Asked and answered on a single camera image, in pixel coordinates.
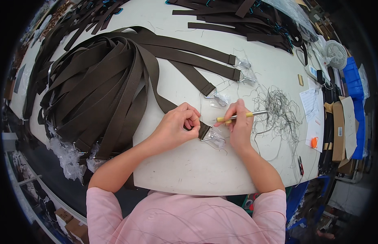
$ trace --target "orange tag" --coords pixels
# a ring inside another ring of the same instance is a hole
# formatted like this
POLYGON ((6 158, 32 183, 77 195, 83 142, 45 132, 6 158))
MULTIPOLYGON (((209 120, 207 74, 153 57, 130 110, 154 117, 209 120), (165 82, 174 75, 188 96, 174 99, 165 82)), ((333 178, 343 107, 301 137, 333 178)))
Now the orange tag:
POLYGON ((311 140, 311 147, 312 147, 312 148, 317 148, 317 147, 318 147, 318 140, 319 140, 318 137, 314 137, 314 138, 311 140))

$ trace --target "yellow handle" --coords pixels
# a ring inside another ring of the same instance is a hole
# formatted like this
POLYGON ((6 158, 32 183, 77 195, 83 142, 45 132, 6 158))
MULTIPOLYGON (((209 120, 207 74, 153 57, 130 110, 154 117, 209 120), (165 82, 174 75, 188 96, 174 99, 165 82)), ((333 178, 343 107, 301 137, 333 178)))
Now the yellow handle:
MULTIPOLYGON (((246 117, 248 118, 248 117, 253 117, 254 115, 252 114, 252 112, 248 112, 248 113, 246 113, 246 117)), ((221 121, 224 121, 224 117, 217 117, 216 118, 216 121, 217 122, 221 122, 221 121)))

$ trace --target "pink t-shirt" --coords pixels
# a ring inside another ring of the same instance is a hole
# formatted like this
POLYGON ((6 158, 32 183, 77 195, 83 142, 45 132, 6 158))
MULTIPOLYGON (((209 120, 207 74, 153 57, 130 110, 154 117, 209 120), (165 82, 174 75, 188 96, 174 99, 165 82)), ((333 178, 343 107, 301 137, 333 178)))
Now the pink t-shirt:
POLYGON ((222 197, 153 192, 125 218, 113 193, 86 196, 90 244, 285 243, 286 194, 261 194, 252 218, 222 197))

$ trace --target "white fan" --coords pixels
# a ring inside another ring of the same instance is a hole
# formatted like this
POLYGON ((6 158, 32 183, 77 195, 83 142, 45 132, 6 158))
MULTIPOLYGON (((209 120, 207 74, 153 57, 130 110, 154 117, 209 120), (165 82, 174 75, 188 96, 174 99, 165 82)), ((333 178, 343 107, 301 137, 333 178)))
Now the white fan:
POLYGON ((341 43, 329 40, 326 42, 326 47, 324 48, 325 55, 330 59, 329 65, 331 67, 342 70, 346 67, 347 63, 347 52, 341 43))

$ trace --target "white table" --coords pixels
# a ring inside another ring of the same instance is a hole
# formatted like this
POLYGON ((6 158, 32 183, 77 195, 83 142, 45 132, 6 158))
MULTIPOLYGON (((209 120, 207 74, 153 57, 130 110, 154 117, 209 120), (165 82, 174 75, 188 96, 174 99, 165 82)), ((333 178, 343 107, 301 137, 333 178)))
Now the white table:
MULTIPOLYGON (((302 52, 296 51, 296 48, 295 55, 292 56, 286 51, 261 42, 247 42, 243 36, 212 30, 188 29, 187 22, 198 22, 196 17, 172 15, 173 9, 185 10, 186 8, 167 5, 163 0, 129 1, 122 7, 123 11, 112 17, 108 28, 99 33, 139 25, 150 29, 157 35, 195 42, 225 53, 235 54, 238 57, 244 57, 245 53, 251 61, 254 71, 259 73, 256 74, 258 83, 266 88, 274 85, 283 90, 290 96, 290 99, 299 105, 303 116, 299 93, 308 89, 308 82, 304 65, 298 59, 299 55, 300 59, 303 60, 302 52), (297 74, 303 76, 304 86, 299 85, 297 74)), ((63 48, 74 33, 75 31, 57 48, 52 56, 52 61, 65 52, 63 48)), ((74 46, 90 37, 92 37, 91 31, 83 32, 74 46)), ((32 52, 33 50, 29 48, 23 63, 33 64, 36 54, 33 56, 32 52)), ((188 102, 201 111, 202 121, 208 125, 213 124, 212 120, 216 117, 224 115, 226 109, 210 107, 209 101, 201 97, 199 91, 172 64, 163 59, 158 59, 158 61, 160 65, 158 92, 160 95, 177 105, 188 102)), ((312 64, 311 59, 309 59, 309 63, 318 67, 318 63, 312 64)), ((225 84, 217 86, 218 90, 226 88, 229 84, 224 77, 201 69, 198 70, 214 85, 226 81, 225 84)), ((252 96, 248 96, 253 88, 250 85, 238 84, 233 81, 230 81, 230 84, 222 93, 229 95, 232 101, 243 98, 246 107, 253 109, 252 96)), ((30 118, 30 129, 41 142, 47 144, 44 126, 37 123, 40 100, 43 95, 44 93, 36 96, 30 118)), ((17 111, 20 111, 19 108, 23 106, 23 99, 16 99, 11 103, 10 107, 17 114, 17 111)), ((133 137, 134 144, 140 143, 149 136, 163 115, 150 89, 145 115, 133 137)), ((224 137, 228 137, 227 129, 224 126, 220 128, 224 137)), ((320 156, 319 152, 305 145, 306 132, 307 123, 304 119, 303 124, 299 126, 302 142, 298 144, 296 150, 297 155, 302 158, 305 170, 301 182, 316 178, 320 156)), ((272 139, 271 133, 257 137, 261 155, 267 160, 274 158, 280 145, 280 138, 272 139)), ((252 141, 252 145, 258 150, 254 141, 252 141)), ((189 141, 174 150, 143 161, 134 172, 134 183, 138 187, 193 195, 237 195, 255 192, 256 189, 250 176, 231 148, 228 138, 224 149, 213 149, 205 142, 197 139, 189 141)), ((279 156, 270 163, 278 171, 286 187, 295 185, 300 181, 301 176, 297 160, 292 158, 290 146, 286 141, 281 143, 279 156)))

